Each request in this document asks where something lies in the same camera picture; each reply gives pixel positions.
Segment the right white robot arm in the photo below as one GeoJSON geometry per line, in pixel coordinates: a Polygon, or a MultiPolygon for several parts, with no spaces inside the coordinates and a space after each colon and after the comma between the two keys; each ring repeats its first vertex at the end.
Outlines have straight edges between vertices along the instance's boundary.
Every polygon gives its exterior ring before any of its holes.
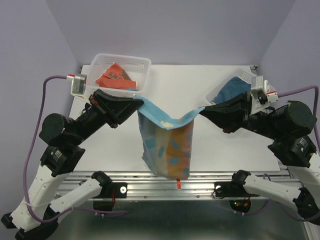
{"type": "Polygon", "coordinates": [[[226,134],[245,129],[271,139],[268,149],[302,183],[289,187],[238,170],[227,186],[215,195],[227,192],[229,197],[254,195],[269,198],[295,210],[299,221],[320,224],[320,154],[309,134],[317,118],[301,101],[288,101],[270,113],[264,112],[267,97],[254,98],[246,92],[222,103],[206,106],[200,115],[226,134]]]}

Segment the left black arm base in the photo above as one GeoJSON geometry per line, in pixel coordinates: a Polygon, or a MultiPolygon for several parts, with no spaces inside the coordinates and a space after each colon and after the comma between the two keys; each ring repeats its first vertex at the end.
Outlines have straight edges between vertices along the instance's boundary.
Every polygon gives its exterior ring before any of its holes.
{"type": "Polygon", "coordinates": [[[113,182],[103,187],[100,194],[93,198],[93,209],[110,212],[114,209],[117,199],[127,197],[128,184],[126,182],[113,182]]]}

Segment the light blue patterned towel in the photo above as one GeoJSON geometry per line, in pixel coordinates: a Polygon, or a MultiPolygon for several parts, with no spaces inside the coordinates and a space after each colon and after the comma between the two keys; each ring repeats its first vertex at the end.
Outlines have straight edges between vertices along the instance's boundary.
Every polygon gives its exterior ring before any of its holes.
{"type": "Polygon", "coordinates": [[[138,95],[133,98],[143,101],[137,110],[142,160],[155,176],[176,180],[180,189],[181,180],[190,176],[194,119],[205,108],[175,119],[148,99],[138,95]]]}

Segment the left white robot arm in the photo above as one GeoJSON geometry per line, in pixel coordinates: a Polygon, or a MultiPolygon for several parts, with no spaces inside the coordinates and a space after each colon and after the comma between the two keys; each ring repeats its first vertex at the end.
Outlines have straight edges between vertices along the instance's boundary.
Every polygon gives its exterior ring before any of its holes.
{"type": "Polygon", "coordinates": [[[44,119],[39,137],[47,148],[36,176],[30,186],[24,186],[19,206],[1,218],[6,228],[17,229],[17,240],[46,240],[66,214],[78,210],[89,199],[114,193],[112,179],[97,171],[78,188],[54,198],[85,153],[81,143],[104,125],[117,128],[143,103],[140,99],[115,97],[96,90],[78,118],[52,113],[44,119]]]}

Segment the yellow grey towel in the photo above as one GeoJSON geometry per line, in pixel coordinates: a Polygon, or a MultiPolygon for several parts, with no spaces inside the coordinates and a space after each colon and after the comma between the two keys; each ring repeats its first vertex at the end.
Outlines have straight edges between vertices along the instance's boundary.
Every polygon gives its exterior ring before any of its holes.
{"type": "Polygon", "coordinates": [[[238,76],[234,76],[221,88],[212,102],[214,104],[220,104],[250,90],[250,83],[242,80],[238,76]]]}

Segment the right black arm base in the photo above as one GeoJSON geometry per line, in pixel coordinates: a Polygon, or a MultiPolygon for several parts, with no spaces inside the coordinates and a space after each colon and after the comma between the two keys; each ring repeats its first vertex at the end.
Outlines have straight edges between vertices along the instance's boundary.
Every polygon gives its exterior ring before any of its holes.
{"type": "Polygon", "coordinates": [[[257,194],[251,194],[245,191],[242,185],[231,181],[218,181],[214,183],[212,197],[214,199],[230,198],[229,205],[232,210],[247,214],[251,209],[251,197],[258,197],[257,194]]]}

